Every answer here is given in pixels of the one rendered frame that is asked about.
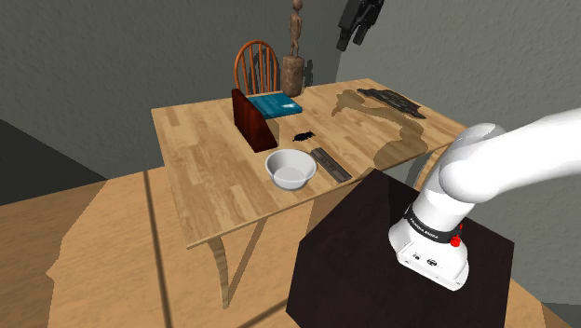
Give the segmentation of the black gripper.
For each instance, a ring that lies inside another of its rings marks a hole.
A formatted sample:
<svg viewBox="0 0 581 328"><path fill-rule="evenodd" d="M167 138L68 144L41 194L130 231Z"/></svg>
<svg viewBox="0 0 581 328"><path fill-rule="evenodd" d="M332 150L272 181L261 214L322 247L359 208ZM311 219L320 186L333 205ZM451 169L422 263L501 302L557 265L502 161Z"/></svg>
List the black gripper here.
<svg viewBox="0 0 581 328"><path fill-rule="evenodd" d="M360 46L366 33L376 23L385 0L347 0L338 26L341 31L336 47L340 51L346 51L352 36L353 43Z"/></svg>

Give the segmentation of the brown wooden figure statue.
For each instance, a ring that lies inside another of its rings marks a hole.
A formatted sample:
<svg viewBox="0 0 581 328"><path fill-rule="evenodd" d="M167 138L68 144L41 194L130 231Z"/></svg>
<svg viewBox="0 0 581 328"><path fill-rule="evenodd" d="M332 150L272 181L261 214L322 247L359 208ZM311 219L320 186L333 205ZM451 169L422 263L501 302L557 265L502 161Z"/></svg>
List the brown wooden figure statue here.
<svg viewBox="0 0 581 328"><path fill-rule="evenodd" d="M289 97L301 94L303 88L304 59L299 55L299 38L302 32L303 19L299 11L303 0L292 0L293 12L290 15L290 54L283 57L281 69L281 89Z"/></svg>

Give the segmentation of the black flat keyboard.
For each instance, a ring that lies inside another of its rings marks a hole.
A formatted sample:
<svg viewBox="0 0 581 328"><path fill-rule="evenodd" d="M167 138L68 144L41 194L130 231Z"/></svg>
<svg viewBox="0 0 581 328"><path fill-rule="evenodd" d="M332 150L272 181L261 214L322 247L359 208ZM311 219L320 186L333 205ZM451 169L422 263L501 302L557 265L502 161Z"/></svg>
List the black flat keyboard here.
<svg viewBox="0 0 581 328"><path fill-rule="evenodd" d="M358 92L366 97L371 97L382 103L386 103L404 114L409 114L416 118L426 119L426 117L419 112L420 105L410 101L406 97L393 90L358 89Z"/></svg>

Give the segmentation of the blue book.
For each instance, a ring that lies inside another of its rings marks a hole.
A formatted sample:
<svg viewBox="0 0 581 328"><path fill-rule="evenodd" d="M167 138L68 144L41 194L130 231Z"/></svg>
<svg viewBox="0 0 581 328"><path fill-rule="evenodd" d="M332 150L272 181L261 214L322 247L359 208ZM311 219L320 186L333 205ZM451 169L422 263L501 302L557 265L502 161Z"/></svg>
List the blue book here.
<svg viewBox="0 0 581 328"><path fill-rule="evenodd" d="M249 97L249 101L265 119L300 114L303 108L284 93Z"/></svg>

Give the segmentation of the orange wooden chair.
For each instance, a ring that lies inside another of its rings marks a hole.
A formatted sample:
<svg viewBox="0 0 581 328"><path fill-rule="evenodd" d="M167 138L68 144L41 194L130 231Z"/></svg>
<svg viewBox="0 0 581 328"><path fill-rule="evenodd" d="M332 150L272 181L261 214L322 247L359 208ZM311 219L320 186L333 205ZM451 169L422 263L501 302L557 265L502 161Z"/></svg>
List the orange wooden chair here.
<svg viewBox="0 0 581 328"><path fill-rule="evenodd" d="M246 95L279 90L277 55L263 40L250 40L241 47L233 74L236 88Z"/></svg>

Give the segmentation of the dark grey remote control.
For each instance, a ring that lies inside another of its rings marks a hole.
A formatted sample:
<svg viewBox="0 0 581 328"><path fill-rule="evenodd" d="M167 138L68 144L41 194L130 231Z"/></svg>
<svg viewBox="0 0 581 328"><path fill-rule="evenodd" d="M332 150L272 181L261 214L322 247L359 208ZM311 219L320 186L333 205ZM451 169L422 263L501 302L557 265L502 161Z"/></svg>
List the dark grey remote control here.
<svg viewBox="0 0 581 328"><path fill-rule="evenodd" d="M314 148L310 154L337 183L344 183L352 178L352 176L322 147Z"/></svg>

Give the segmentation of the dark red wedge block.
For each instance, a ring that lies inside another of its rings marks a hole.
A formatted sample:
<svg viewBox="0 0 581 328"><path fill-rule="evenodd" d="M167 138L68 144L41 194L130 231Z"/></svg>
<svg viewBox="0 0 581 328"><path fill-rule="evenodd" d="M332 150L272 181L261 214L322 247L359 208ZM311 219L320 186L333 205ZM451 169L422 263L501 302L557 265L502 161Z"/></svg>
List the dark red wedge block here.
<svg viewBox="0 0 581 328"><path fill-rule="evenodd" d="M239 89L232 89L232 103L235 125L255 153L278 147L261 112Z"/></svg>

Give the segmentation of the white bowl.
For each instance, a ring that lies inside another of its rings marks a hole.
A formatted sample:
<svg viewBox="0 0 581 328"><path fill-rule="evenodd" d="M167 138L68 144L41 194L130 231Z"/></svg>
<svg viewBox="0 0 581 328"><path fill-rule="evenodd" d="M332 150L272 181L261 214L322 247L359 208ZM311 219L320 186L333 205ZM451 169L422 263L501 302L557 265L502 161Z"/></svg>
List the white bowl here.
<svg viewBox="0 0 581 328"><path fill-rule="evenodd" d="M317 172L316 161L297 149L273 152L266 158L264 166L277 187L290 191L303 188Z"/></svg>

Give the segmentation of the light wooden table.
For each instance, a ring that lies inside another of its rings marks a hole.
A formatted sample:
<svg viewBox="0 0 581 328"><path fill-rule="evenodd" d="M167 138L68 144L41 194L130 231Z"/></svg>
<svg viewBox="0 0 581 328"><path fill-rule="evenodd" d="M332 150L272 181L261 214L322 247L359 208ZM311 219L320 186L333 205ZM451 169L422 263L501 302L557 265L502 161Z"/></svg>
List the light wooden table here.
<svg viewBox="0 0 581 328"><path fill-rule="evenodd" d="M384 171L443 149L464 130L445 115L421 106L426 119L411 118L358 89L379 89L369 79L308 87L295 101L303 111L272 122L281 149L310 152L322 147L351 182L337 183L324 169L298 191L276 187L264 162L237 129L233 104L225 98L153 110L155 130L187 248L208 244L218 269L223 308L230 302L228 264L222 237L304 203L324 203L346 194L370 171ZM293 137L312 131L313 137Z"/></svg>

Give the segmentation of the dark robot stand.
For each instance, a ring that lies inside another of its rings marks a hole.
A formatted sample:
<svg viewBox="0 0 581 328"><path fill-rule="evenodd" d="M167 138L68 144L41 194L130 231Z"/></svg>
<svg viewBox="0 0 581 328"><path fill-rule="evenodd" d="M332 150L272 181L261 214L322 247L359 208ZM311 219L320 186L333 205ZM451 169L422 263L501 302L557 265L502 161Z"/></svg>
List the dark robot stand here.
<svg viewBox="0 0 581 328"><path fill-rule="evenodd" d="M287 304L300 328L504 328L513 242L465 218L469 274L450 291L389 243L417 196L374 170L300 241Z"/></svg>

